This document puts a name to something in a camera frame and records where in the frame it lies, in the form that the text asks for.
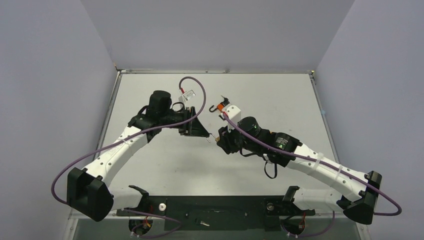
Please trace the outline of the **brass padlock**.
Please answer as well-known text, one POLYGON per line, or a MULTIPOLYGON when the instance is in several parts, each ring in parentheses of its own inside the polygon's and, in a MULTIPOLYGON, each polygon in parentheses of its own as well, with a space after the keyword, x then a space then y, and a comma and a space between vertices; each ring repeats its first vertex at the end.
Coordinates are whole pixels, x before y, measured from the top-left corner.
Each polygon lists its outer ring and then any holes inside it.
POLYGON ((209 136, 206 138, 208 143, 212 143, 213 141, 218 142, 219 138, 216 137, 214 134, 209 133, 209 136))

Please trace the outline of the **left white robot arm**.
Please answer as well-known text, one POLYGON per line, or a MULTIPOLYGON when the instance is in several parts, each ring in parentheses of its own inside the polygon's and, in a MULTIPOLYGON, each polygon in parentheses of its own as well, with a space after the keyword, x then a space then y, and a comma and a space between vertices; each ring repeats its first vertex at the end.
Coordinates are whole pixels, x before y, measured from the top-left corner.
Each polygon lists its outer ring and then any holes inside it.
POLYGON ((83 169, 73 168, 67 175, 66 203, 90 219, 99 222, 110 211, 131 209, 143 215, 149 209, 149 194, 135 185, 110 188, 113 178, 127 161, 157 134, 160 127, 178 129, 182 136, 208 138, 209 132, 196 117, 195 107, 187 106, 195 93, 189 90, 178 98, 180 110, 174 110, 171 94, 155 90, 148 105, 131 118, 112 147, 83 169))

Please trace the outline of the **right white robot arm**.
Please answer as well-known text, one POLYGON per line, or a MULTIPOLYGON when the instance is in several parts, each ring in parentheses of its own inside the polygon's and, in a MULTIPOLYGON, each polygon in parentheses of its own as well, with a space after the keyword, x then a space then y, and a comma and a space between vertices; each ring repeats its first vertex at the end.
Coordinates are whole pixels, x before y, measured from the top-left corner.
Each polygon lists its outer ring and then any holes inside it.
POLYGON ((324 190, 288 187, 282 207, 289 214, 334 211, 363 225, 370 225, 377 215, 375 208, 383 179, 377 171, 347 168, 289 134, 260 127, 252 116, 243 118, 236 127, 228 124, 219 128, 216 144, 227 155, 249 151, 275 168, 299 171, 328 186, 324 190))

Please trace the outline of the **orange padlock with key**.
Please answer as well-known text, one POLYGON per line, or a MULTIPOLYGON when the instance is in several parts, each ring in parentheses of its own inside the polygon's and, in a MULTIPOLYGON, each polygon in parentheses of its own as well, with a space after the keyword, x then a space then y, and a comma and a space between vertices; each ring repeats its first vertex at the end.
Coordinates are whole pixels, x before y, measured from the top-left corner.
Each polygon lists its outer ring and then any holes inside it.
POLYGON ((224 97, 223 95, 221 97, 223 98, 223 101, 220 102, 219 104, 217 104, 216 106, 215 105, 212 105, 208 109, 210 113, 214 113, 216 111, 222 112, 222 110, 224 109, 224 107, 226 107, 230 103, 230 101, 229 101, 229 99, 227 97, 224 97))

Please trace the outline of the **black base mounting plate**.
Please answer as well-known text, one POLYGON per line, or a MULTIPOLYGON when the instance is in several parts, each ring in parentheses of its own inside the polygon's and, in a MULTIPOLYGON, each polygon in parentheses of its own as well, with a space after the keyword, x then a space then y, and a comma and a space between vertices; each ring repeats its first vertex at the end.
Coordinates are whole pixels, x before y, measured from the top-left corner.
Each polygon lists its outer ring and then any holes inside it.
POLYGON ((314 210, 298 210, 284 203, 282 195, 245 196, 150 196, 130 212, 118 210, 120 217, 135 217, 142 212, 169 219, 164 230, 279 231, 285 217, 314 216, 314 210))

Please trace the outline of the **aluminium frame rail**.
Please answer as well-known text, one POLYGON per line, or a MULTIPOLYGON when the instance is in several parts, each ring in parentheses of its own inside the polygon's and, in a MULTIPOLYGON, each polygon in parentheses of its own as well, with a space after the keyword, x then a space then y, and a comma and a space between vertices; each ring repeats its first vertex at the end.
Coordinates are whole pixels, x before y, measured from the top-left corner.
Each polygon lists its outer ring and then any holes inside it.
POLYGON ((317 205, 306 206, 300 197, 269 196, 150 196, 129 211, 117 209, 120 217, 134 217, 141 212, 166 216, 180 221, 195 220, 263 220, 281 216, 315 215, 317 205))

